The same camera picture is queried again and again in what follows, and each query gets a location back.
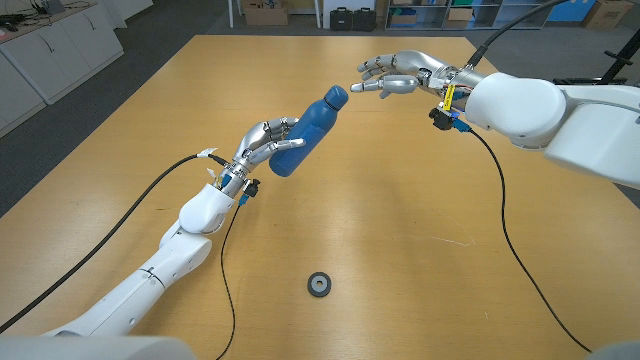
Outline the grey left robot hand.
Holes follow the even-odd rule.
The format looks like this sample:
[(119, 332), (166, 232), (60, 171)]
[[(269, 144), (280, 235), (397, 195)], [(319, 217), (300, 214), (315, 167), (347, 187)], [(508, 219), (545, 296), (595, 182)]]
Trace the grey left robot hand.
[(279, 117), (257, 123), (242, 138), (232, 158), (232, 165), (250, 173), (278, 152), (305, 146), (304, 139), (285, 139), (298, 121), (295, 117)]

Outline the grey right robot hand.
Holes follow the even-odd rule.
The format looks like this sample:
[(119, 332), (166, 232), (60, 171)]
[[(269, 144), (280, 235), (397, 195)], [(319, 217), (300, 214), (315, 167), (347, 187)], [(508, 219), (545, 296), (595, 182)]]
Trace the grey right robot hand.
[(392, 94), (409, 94), (416, 89), (438, 95), (459, 69), (416, 50), (378, 55), (360, 64), (361, 81), (350, 86), (352, 93), (378, 92), (381, 99)]

